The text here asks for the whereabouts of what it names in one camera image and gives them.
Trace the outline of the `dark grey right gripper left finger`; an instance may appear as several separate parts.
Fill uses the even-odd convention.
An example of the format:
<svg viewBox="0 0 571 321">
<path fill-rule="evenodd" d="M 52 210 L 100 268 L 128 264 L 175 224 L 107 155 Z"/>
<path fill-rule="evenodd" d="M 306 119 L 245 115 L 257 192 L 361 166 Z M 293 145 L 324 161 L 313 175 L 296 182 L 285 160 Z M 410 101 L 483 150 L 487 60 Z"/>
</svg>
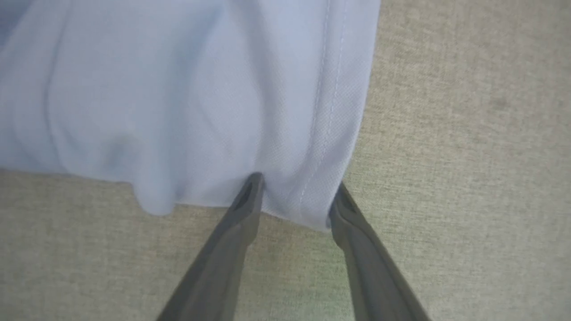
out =
<svg viewBox="0 0 571 321">
<path fill-rule="evenodd" d="M 252 173 L 156 321 L 234 321 L 245 254 L 257 237 L 262 173 Z"/>
</svg>

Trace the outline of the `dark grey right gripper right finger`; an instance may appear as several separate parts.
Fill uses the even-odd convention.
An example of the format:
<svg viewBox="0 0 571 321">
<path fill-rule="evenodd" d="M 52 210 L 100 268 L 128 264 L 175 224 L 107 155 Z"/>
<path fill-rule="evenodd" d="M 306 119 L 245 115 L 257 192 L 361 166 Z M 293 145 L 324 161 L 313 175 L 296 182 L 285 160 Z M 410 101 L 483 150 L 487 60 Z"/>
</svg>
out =
<svg viewBox="0 0 571 321">
<path fill-rule="evenodd" d="M 344 184 L 329 220 L 344 252 L 355 321 L 431 321 Z"/>
</svg>

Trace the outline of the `light blue white-collared polo shirt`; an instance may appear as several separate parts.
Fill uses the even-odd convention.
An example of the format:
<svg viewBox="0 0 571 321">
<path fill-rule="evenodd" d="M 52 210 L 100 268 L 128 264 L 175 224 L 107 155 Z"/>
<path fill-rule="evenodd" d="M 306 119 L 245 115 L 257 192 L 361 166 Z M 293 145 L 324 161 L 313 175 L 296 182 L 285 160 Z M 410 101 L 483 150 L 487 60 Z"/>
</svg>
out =
<svg viewBox="0 0 571 321">
<path fill-rule="evenodd" d="M 363 118 L 381 0 L 0 0 L 0 169 L 318 231 Z"/>
</svg>

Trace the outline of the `grey fabric sofa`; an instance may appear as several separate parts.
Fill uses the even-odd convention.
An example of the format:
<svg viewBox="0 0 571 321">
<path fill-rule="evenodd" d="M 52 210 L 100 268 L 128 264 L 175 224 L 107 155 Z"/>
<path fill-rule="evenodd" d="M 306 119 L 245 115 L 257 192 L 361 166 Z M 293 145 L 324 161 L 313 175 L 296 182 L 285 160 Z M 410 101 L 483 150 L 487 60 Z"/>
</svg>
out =
<svg viewBox="0 0 571 321">
<path fill-rule="evenodd" d="M 432 321 L 571 321 L 571 0 L 382 0 L 344 181 Z M 0 171 L 0 321 L 155 321 L 224 212 Z"/>
</svg>

